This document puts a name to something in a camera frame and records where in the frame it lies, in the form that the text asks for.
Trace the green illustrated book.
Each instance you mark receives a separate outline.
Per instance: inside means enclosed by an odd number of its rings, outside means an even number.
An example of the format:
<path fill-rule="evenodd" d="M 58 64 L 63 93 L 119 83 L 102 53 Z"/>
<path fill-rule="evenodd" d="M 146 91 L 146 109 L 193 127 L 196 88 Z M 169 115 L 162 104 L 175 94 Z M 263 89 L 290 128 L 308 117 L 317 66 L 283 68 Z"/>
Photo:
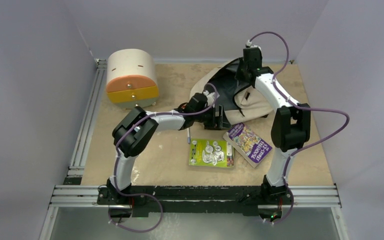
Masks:
<path fill-rule="evenodd" d="M 234 150 L 225 140 L 192 138 L 189 145 L 189 166 L 232 168 Z"/>

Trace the beige canvas student backpack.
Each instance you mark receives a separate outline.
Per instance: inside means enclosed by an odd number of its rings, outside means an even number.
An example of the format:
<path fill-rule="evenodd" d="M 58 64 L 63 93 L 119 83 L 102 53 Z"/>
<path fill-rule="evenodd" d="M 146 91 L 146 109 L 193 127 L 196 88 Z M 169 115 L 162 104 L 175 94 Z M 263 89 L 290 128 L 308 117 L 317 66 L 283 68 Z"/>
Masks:
<path fill-rule="evenodd" d="M 247 82 L 238 81 L 235 76 L 239 67 L 239 58 L 222 63 L 203 76 L 190 90 L 189 96 L 204 90 L 218 92 L 216 105 L 222 105 L 230 124 L 235 125 L 269 115 L 274 110 L 266 98 Z"/>

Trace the purple treehouse book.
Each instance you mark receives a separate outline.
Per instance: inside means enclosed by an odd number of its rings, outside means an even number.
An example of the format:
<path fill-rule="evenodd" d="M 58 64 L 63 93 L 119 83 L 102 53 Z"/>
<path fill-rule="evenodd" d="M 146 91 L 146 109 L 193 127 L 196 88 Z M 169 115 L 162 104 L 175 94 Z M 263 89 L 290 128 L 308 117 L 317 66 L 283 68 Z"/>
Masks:
<path fill-rule="evenodd" d="M 272 151 L 273 147 L 244 123 L 233 125 L 223 139 L 253 167 L 256 168 Z"/>

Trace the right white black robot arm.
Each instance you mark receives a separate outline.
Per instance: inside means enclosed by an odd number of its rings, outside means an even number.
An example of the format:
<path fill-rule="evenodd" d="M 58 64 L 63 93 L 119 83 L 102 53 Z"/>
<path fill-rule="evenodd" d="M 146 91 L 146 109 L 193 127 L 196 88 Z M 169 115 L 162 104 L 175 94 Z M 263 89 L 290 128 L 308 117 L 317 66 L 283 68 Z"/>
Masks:
<path fill-rule="evenodd" d="M 260 191 L 262 200 L 272 204 L 289 192 L 290 163 L 310 138 L 311 113 L 305 109 L 308 104 L 299 103 L 285 91 L 274 72 L 262 66 L 262 60 L 258 47 L 245 47 L 235 77 L 260 92 L 275 112 L 270 132 L 274 156 Z"/>

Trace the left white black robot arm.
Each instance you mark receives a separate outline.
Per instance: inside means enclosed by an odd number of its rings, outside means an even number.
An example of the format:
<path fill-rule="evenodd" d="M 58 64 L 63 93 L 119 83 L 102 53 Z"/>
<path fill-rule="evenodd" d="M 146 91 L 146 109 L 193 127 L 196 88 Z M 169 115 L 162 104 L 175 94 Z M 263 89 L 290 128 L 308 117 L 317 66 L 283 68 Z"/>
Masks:
<path fill-rule="evenodd" d="M 156 132 L 186 130 L 194 123 L 203 124 L 206 130 L 230 128 L 224 106 L 217 104 L 218 97 L 216 92 L 195 93 L 188 102 L 166 112 L 134 107 L 112 132 L 116 156 L 113 173 L 106 183 L 108 197 L 122 205 L 134 196 L 128 188 L 135 160 Z"/>

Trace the purple grey marker pen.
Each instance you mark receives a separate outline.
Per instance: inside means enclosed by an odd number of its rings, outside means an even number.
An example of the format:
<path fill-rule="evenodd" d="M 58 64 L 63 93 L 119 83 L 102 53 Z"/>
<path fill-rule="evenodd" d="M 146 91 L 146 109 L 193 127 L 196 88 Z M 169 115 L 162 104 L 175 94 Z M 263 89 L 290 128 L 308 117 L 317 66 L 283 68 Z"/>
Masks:
<path fill-rule="evenodd" d="M 190 128 L 187 129 L 187 143 L 191 144 L 191 130 L 190 130 Z"/>

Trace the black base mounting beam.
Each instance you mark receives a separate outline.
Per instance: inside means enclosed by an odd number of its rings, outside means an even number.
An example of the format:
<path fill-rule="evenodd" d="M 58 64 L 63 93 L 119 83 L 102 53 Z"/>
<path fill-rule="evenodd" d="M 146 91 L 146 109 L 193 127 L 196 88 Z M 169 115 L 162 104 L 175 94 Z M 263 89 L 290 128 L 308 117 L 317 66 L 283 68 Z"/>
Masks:
<path fill-rule="evenodd" d="M 97 204 L 132 207 L 133 217 L 150 213 L 242 214 L 270 217 L 292 202 L 290 190 L 270 192 L 263 185 L 185 186 L 130 185 L 121 192 L 98 188 Z"/>

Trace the aluminium frame rails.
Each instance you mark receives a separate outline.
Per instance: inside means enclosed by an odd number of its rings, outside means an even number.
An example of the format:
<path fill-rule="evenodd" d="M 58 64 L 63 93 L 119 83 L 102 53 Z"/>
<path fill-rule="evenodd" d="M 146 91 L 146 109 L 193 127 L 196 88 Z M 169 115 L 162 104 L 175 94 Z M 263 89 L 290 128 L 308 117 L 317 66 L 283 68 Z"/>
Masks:
<path fill-rule="evenodd" d="M 42 240 L 346 240 L 347 228 L 337 187 L 323 148 L 299 153 L 289 182 L 295 196 L 291 214 L 278 225 L 258 216 L 217 213 L 157 213 L 130 218 L 126 225 L 150 232 L 133 233 L 108 222 L 98 205 L 98 186 L 112 171 L 115 150 L 111 132 L 125 112 L 105 94 L 107 65 L 100 60 L 63 184 L 51 195 Z M 259 185 L 273 154 L 252 167 L 238 153 L 233 168 L 200 168 L 187 164 L 185 131 L 164 131 L 151 140 L 133 168 L 136 185 Z"/>

